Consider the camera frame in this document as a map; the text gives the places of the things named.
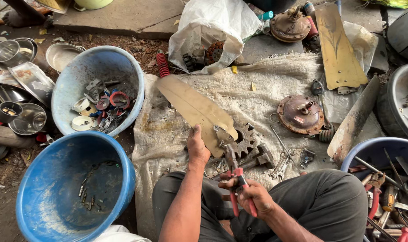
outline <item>yellow bucket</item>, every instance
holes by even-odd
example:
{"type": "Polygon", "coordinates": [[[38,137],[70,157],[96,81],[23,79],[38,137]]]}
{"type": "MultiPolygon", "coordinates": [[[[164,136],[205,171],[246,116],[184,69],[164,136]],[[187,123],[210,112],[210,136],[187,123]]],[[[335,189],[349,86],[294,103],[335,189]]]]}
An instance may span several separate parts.
{"type": "Polygon", "coordinates": [[[78,11],[100,9],[112,1],[113,0],[75,0],[74,8],[78,11]]]}

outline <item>hammer head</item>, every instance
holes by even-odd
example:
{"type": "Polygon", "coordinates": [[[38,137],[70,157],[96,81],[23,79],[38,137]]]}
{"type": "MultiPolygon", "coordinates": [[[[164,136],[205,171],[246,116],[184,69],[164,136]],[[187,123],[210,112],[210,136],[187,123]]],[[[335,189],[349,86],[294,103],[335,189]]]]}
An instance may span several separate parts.
{"type": "Polygon", "coordinates": [[[256,155],[256,159],[259,164],[265,164],[269,169],[274,169],[277,164],[274,162],[273,155],[267,147],[267,144],[262,143],[257,146],[259,154],[256,155]]]}

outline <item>hammer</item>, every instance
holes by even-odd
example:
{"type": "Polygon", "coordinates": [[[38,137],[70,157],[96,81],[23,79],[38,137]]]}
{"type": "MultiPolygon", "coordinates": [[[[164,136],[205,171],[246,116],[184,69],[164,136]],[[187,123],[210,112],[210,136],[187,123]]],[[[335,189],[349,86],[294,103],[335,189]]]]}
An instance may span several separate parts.
{"type": "MultiPolygon", "coordinates": [[[[248,169],[255,167],[260,164],[265,164],[265,166],[269,169],[274,169],[277,167],[277,164],[273,160],[273,155],[271,154],[270,150],[268,150],[267,144],[262,143],[257,146],[259,154],[253,156],[249,161],[243,162],[239,165],[239,168],[248,169]]],[[[211,179],[215,181],[221,181],[220,174],[212,177],[211,179]]]]}

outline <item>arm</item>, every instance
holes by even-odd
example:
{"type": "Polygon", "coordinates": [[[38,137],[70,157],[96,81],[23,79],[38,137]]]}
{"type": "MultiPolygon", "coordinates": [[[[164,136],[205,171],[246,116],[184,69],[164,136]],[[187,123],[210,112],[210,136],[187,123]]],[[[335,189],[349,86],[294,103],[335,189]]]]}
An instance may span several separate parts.
{"type": "MultiPolygon", "coordinates": [[[[221,174],[220,178],[229,179],[226,174],[221,174]]],[[[258,218],[264,220],[283,242],[323,242],[298,224],[295,219],[277,205],[261,184],[249,179],[246,179],[246,181],[250,187],[244,188],[239,194],[237,198],[239,204],[250,213],[247,199],[252,198],[256,206],[258,218]]],[[[236,182],[236,178],[233,178],[228,183],[219,183],[219,187],[229,189],[236,182]]]]}
{"type": "Polygon", "coordinates": [[[159,241],[198,241],[201,225],[201,185],[210,151],[201,139],[201,126],[196,124],[188,137],[189,163],[185,179],[168,209],[159,241]]]}

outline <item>pliers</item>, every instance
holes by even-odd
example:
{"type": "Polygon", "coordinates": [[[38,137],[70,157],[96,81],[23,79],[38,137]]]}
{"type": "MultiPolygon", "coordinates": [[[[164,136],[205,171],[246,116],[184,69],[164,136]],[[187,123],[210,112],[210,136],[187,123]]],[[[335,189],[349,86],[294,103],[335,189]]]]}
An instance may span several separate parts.
{"type": "MultiPolygon", "coordinates": [[[[229,189],[229,196],[231,197],[232,209],[234,211],[234,215],[238,217],[239,207],[237,204],[237,196],[235,195],[235,191],[240,186],[244,189],[246,187],[249,187],[249,185],[247,184],[246,179],[244,179],[243,177],[243,168],[239,168],[237,165],[237,160],[235,159],[234,150],[232,149],[231,144],[226,144],[223,146],[223,148],[225,150],[225,159],[229,166],[229,170],[227,172],[228,176],[237,177],[239,179],[238,185],[233,186],[229,189]]],[[[249,198],[248,201],[249,201],[250,213],[254,217],[258,216],[258,214],[256,213],[256,207],[255,207],[254,201],[251,198],[249,198]]]]}
{"type": "Polygon", "coordinates": [[[380,187],[382,186],[382,184],[385,182],[385,173],[382,172],[377,172],[375,173],[370,181],[365,185],[365,191],[367,192],[368,190],[370,190],[372,187],[374,187],[373,190],[373,204],[371,205],[371,210],[368,213],[368,217],[370,219],[373,219],[374,215],[376,214],[376,212],[378,211],[378,207],[379,207],[379,195],[382,193],[382,191],[380,190],[380,187]]]}

